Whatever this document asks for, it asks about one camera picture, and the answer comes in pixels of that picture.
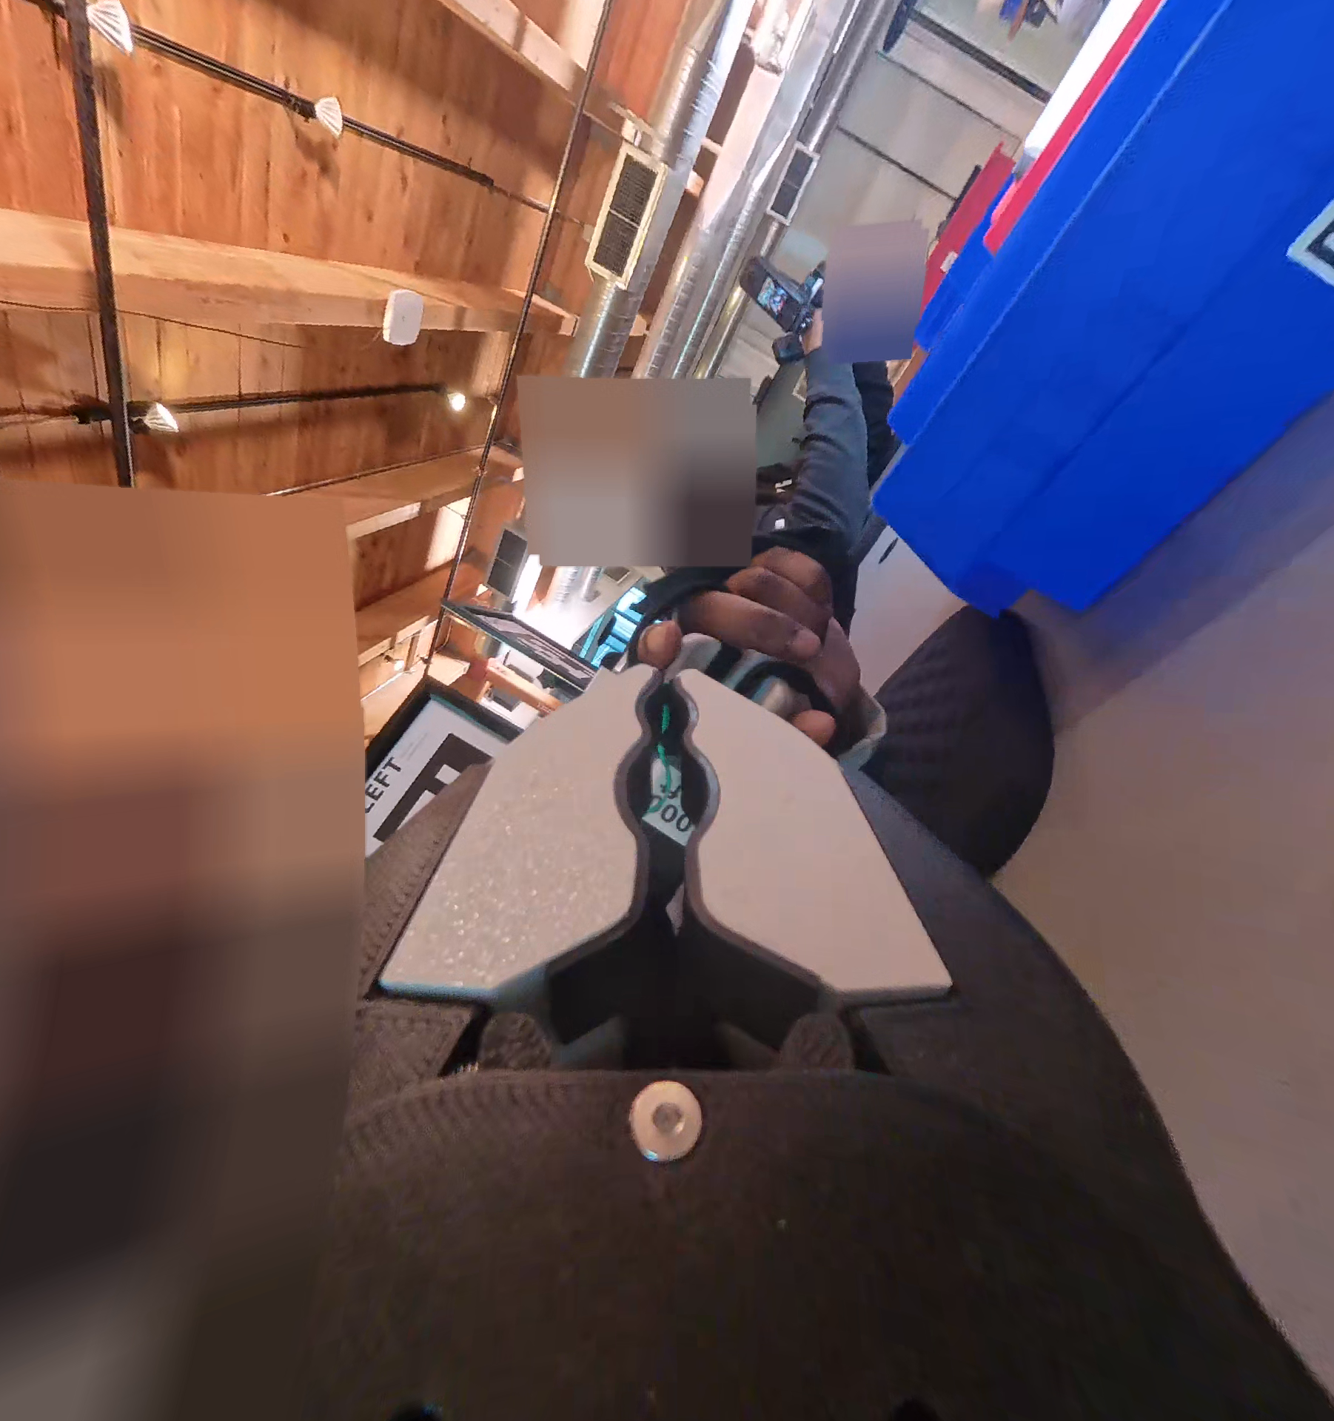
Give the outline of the blue plastic bin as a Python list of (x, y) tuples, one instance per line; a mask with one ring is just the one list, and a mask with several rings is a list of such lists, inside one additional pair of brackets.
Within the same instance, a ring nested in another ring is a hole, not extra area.
[(1141, 4), (934, 307), (874, 508), (1082, 613), (1334, 390), (1334, 4)]

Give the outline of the wall air vent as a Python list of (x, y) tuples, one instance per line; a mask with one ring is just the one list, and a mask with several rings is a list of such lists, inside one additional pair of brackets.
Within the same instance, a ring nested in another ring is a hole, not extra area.
[(585, 267), (596, 280), (619, 290), (628, 285), (667, 180), (665, 164), (634, 144), (622, 144), (588, 239)]

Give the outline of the person's left hand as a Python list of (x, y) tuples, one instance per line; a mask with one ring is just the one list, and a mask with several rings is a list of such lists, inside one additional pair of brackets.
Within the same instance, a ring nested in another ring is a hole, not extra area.
[(838, 623), (831, 580), (804, 553), (770, 550), (730, 576), (722, 591), (699, 593), (671, 620), (642, 630), (639, 660), (668, 669), (684, 637), (702, 634), (722, 646), (761, 653), (805, 671), (831, 709), (802, 709), (791, 722), (802, 736), (830, 749), (861, 694), (861, 666)]

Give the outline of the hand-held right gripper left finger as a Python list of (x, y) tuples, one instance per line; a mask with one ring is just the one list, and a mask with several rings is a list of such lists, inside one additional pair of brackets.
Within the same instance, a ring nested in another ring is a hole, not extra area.
[(650, 757), (654, 669), (599, 676), (487, 769), (379, 986), (427, 1002), (530, 1002), (553, 969), (641, 917), (645, 831), (628, 776)]

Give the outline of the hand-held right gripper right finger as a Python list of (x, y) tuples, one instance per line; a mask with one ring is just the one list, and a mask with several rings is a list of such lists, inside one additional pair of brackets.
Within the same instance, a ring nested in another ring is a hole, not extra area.
[(701, 671), (676, 688), (708, 786), (687, 851), (693, 922), (845, 1002), (948, 994), (953, 980), (836, 760)]

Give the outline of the person's left forearm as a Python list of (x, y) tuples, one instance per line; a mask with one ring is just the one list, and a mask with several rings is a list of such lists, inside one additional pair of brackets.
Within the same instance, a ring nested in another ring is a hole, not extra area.
[(836, 762), (864, 771), (888, 736), (888, 728), (885, 708), (862, 685), (858, 686), (853, 702), (836, 719), (841, 745), (834, 753)]

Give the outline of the black quilted wrist pad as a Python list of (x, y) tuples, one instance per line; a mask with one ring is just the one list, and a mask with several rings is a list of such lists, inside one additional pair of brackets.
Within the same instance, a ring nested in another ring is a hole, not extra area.
[(1028, 623), (964, 608), (876, 694), (887, 729), (865, 773), (961, 862), (993, 879), (1053, 785), (1051, 705)]

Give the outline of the silver air duct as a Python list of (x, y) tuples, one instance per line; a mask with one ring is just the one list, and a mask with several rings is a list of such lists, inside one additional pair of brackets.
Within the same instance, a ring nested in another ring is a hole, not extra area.
[(588, 307), (567, 363), (571, 377), (607, 379), (621, 365), (753, 10), (753, 2), (687, 4), (650, 114), (624, 117), (622, 144), (665, 164), (667, 187), (628, 285), (619, 290), (591, 276)]

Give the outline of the black ceiling pipe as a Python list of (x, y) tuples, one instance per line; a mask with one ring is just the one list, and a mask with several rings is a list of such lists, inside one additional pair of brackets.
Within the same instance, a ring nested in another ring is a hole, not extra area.
[(91, 53), (90, 7), (85, 2), (65, 2), (64, 10), (71, 47), (73, 104), (88, 210), (96, 313), (108, 385), (111, 453), (117, 473), (117, 485), (125, 490), (133, 490), (137, 485), (137, 466), (131, 417), (128, 413), (121, 316), (114, 291), (108, 193)]

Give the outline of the black white sign board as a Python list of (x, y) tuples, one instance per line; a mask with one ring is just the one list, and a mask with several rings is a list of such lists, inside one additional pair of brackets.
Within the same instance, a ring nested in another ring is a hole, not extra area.
[(521, 728), (493, 708), (431, 680), (419, 685), (367, 754), (365, 856), (519, 736)]

